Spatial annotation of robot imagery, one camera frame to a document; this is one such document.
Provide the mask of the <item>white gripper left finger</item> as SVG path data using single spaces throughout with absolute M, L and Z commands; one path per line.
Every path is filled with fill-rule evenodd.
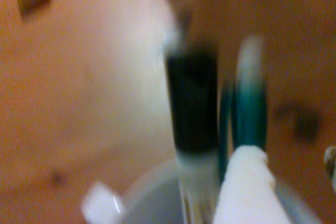
M 213 223 L 291 223 L 261 148 L 243 145 L 228 163 Z

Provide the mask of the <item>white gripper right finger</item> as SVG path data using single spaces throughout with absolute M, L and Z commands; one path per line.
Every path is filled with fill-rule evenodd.
M 336 191 L 335 185 L 335 145 L 329 146 L 324 151 L 323 162 L 326 172 L 329 176 L 333 191 Z

